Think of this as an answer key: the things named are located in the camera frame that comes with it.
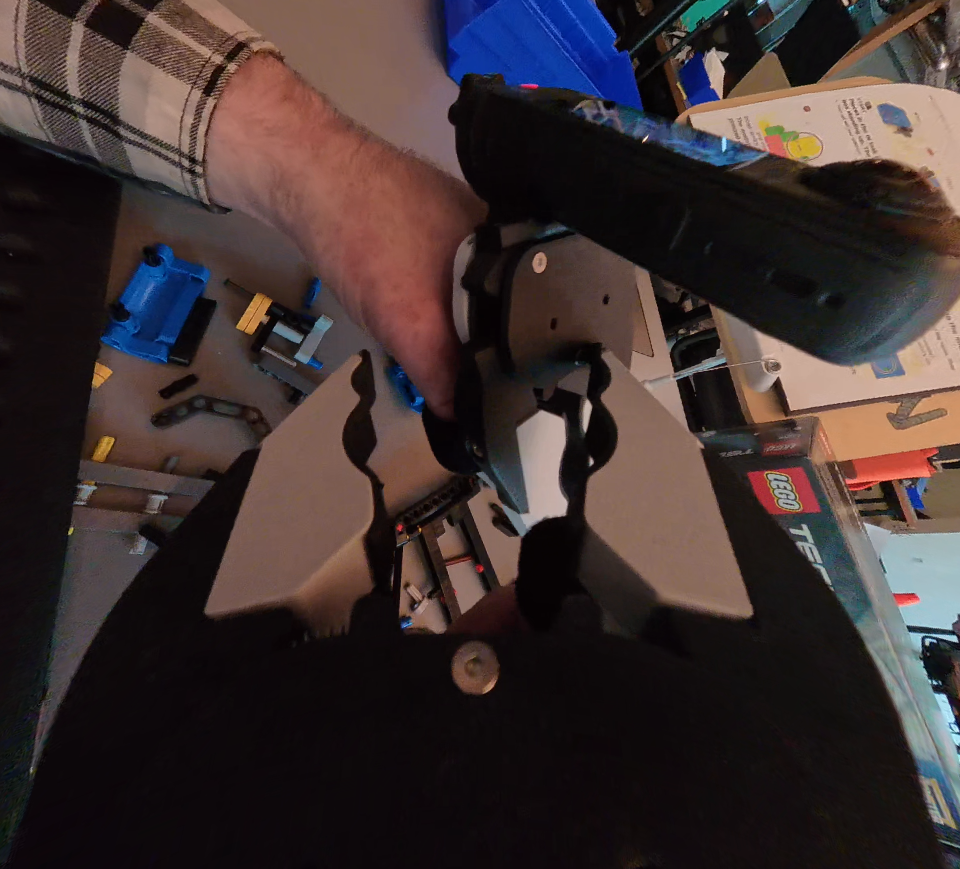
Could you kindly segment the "black angled toy beam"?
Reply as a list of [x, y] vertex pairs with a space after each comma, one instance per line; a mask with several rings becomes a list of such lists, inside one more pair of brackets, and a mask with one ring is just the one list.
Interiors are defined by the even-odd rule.
[[257, 407], [211, 395], [191, 395], [150, 416], [150, 424], [158, 430], [171, 429], [190, 419], [211, 416], [243, 425], [257, 440], [264, 440], [273, 431], [270, 422]]

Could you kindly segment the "printed instruction sheet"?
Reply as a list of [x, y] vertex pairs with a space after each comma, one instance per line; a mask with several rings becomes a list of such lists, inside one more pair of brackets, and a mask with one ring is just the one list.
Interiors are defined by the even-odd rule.
[[[681, 121], [695, 129], [824, 167], [880, 158], [919, 170], [958, 209], [958, 94], [916, 83], [800, 86], [690, 108]], [[748, 359], [778, 364], [775, 386], [784, 408], [805, 414], [958, 388], [958, 299], [918, 339], [877, 361], [836, 366], [731, 321]]]

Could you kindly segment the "blue toy bracket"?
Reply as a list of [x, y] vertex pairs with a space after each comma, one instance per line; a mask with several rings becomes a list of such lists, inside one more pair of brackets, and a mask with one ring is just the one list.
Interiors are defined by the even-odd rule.
[[386, 377], [403, 405], [417, 415], [422, 415], [425, 409], [425, 397], [400, 363], [388, 358]]

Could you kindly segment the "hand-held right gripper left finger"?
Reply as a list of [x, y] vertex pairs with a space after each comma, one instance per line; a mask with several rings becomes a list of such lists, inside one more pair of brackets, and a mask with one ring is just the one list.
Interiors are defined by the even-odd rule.
[[361, 350], [261, 443], [206, 616], [283, 609], [306, 624], [351, 624], [364, 599], [397, 613], [396, 532], [370, 465], [376, 400]]

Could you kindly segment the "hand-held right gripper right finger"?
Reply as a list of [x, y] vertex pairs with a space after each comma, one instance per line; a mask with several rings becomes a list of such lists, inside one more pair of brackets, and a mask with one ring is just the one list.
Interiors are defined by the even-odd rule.
[[563, 515], [520, 546], [515, 595], [538, 630], [569, 598], [587, 597], [616, 630], [643, 630], [661, 610], [747, 622], [754, 606], [701, 444], [614, 354], [583, 347], [577, 389], [547, 410], [562, 419]]

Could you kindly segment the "black toy truck chassis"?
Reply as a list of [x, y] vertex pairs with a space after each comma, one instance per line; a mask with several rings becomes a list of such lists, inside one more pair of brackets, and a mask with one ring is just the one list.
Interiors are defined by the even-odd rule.
[[391, 587], [400, 630], [437, 634], [499, 586], [472, 501], [478, 481], [454, 476], [393, 522]]

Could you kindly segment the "yellow black toy assembly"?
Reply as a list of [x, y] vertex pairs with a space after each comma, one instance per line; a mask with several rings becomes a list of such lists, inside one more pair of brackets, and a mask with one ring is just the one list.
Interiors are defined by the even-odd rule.
[[324, 370], [325, 364], [317, 354], [333, 327], [333, 320], [328, 315], [314, 314], [311, 305], [306, 309], [291, 308], [264, 292], [249, 290], [229, 277], [222, 281], [222, 285], [246, 300], [234, 329], [246, 337], [255, 364], [263, 368], [267, 361], [276, 362], [282, 376]]

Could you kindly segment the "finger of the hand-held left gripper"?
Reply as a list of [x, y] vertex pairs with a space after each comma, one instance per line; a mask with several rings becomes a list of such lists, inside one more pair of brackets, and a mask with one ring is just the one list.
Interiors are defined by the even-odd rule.
[[626, 367], [655, 356], [638, 268], [571, 229], [484, 230], [481, 297], [500, 371], [535, 388], [558, 383], [597, 344]]

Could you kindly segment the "person's left forearm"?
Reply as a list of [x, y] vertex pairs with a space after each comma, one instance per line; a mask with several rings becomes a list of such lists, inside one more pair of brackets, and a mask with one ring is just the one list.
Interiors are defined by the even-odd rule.
[[449, 201], [218, 0], [2, 0], [2, 127], [325, 266], [413, 247]]

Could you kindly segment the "monster truck toy set box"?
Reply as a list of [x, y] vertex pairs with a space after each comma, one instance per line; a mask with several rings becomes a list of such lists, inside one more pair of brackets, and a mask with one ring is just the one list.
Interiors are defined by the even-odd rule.
[[934, 829], [957, 850], [956, 748], [842, 474], [804, 455], [747, 455], [736, 464], [856, 626], [898, 713]]

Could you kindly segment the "black studded mat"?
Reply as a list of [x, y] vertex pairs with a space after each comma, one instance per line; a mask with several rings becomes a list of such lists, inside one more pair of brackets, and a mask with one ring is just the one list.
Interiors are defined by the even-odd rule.
[[1, 144], [1, 812], [29, 791], [122, 189]]

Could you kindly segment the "person's left hand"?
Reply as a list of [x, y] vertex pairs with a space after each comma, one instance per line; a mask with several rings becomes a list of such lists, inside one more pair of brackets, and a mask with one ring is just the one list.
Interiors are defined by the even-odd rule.
[[489, 214], [461, 179], [404, 152], [347, 169], [312, 254], [350, 318], [392, 356], [442, 420], [453, 419], [460, 341], [452, 318], [457, 251]]

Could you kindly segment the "blue toy panel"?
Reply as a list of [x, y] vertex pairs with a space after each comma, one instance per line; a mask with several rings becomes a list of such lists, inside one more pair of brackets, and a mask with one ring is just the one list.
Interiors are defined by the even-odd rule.
[[144, 247], [126, 288], [109, 306], [101, 343], [128, 356], [188, 368], [217, 303], [206, 296], [210, 270], [167, 245]]

